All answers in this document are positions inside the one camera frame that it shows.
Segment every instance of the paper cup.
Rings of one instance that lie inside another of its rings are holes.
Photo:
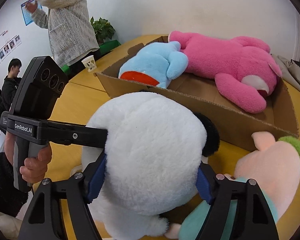
[[[84,64],[84,66],[86,67],[88,72],[93,71],[97,67],[96,62],[94,61],[93,55],[86,57],[81,62]]]

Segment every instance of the light blue stuffed animal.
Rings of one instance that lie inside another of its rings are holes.
[[[151,43],[122,65],[119,78],[167,88],[188,66],[188,57],[180,49],[178,41]]]

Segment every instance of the black sleeve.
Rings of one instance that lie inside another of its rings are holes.
[[[16,217],[27,202],[28,193],[13,186],[13,168],[5,153],[0,153],[0,212]]]
[[[12,104],[12,101],[14,99],[15,94],[16,94],[16,89],[15,89],[15,87],[13,85],[6,84],[6,85],[4,85],[2,87],[2,98],[7,103],[7,105],[9,105],[9,108],[10,108],[10,106]]]

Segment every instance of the white wall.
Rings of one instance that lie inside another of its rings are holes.
[[[300,15],[289,0],[88,0],[90,16],[109,19],[119,41],[173,30],[266,41],[272,53],[300,57]]]
[[[0,9],[0,33],[8,30],[11,39],[20,35],[22,44],[12,51],[0,63],[0,88],[3,79],[8,74],[8,65],[12,58],[19,58],[22,62],[19,77],[22,77],[26,67],[33,57],[51,55],[48,30],[41,29],[35,23],[26,26],[21,4],[27,0],[7,0]],[[5,45],[3,37],[0,37],[0,49]]]

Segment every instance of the finger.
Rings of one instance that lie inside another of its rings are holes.
[[[45,175],[48,167],[45,166],[42,170],[31,170],[25,166],[20,167],[20,173],[28,178],[37,178],[39,176]]]
[[[14,143],[16,141],[16,136],[7,132],[4,139],[4,152],[8,161],[13,165],[13,152],[14,152]]]
[[[44,169],[47,166],[47,164],[39,161],[37,158],[26,158],[25,166],[28,169],[39,171],[39,170]]]
[[[48,144],[47,147],[41,149],[38,153],[38,160],[45,163],[45,164],[48,164],[51,162],[51,159],[52,159],[52,149],[51,149],[51,146],[50,146],[50,143]]]
[[[41,176],[39,176],[39,177],[37,177],[37,178],[30,178],[30,177],[27,177],[27,176],[22,175],[22,178],[23,178],[23,180],[25,180],[26,182],[35,184],[35,183],[38,183],[38,182],[40,182],[41,180],[43,180],[43,179],[44,179],[44,175],[41,175]]]

